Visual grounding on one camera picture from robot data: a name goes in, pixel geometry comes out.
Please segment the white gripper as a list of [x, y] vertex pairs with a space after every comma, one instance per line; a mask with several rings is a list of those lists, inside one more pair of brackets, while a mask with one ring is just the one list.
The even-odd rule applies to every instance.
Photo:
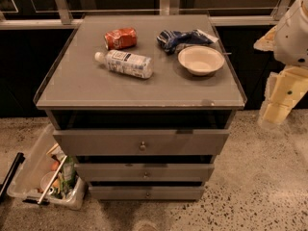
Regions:
[[253, 44], [256, 50], [272, 51], [287, 64], [272, 72], [266, 83], [259, 112], [261, 127], [280, 125], [308, 91], [308, 0], [295, 0], [276, 26]]

